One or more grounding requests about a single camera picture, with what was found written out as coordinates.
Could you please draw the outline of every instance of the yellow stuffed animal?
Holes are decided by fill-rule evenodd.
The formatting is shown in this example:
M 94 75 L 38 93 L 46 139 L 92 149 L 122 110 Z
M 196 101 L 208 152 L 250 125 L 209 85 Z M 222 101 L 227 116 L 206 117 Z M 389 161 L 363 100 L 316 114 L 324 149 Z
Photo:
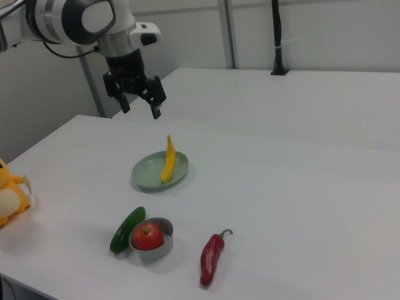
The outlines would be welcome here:
M 32 194 L 28 178 L 11 175 L 10 170 L 0 159 L 0 229 L 8 223 L 8 217 L 22 213 L 31 205 L 24 191 L 17 185 L 24 183 Z

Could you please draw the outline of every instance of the pepper stem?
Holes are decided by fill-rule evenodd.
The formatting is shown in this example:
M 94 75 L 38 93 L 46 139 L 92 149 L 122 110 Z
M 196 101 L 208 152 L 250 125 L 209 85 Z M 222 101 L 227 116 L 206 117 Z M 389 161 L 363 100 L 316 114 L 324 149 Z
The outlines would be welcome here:
M 225 229 L 223 232 L 221 232 L 220 234 L 219 234 L 219 236 L 221 236 L 222 238 L 224 238 L 224 234 L 225 233 L 230 233 L 230 234 L 232 234 L 233 232 L 230 230 L 230 229 Z

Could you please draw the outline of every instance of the apple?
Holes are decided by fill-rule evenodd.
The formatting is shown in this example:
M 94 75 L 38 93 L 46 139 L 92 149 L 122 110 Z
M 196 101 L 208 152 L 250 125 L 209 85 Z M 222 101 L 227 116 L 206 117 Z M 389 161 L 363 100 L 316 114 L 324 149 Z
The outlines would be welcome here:
M 156 249 L 164 244 L 163 232 L 154 223 L 144 223 L 134 232 L 134 244 L 138 250 Z

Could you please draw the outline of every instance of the cucumber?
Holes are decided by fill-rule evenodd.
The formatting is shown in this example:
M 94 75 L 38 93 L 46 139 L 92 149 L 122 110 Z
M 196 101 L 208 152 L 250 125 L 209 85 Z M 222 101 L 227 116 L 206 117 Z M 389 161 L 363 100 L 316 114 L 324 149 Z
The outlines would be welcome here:
M 129 235 L 136 225 L 144 221 L 146 218 L 146 210 L 139 206 L 122 222 L 121 226 L 115 232 L 110 243 L 112 253 L 121 253 L 129 244 Z

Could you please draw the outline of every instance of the chili pepper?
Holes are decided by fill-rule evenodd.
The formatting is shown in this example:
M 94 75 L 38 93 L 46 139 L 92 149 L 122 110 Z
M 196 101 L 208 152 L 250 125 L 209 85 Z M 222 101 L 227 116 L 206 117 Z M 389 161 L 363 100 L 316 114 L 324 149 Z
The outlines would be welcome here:
M 233 232 L 230 229 L 226 229 L 220 234 L 214 234 L 204 247 L 201 253 L 200 265 L 201 265 L 201 277 L 200 283 L 202 286 L 209 286 L 213 280 L 215 270 L 217 268 L 217 262 L 219 255 L 225 246 L 224 234 Z

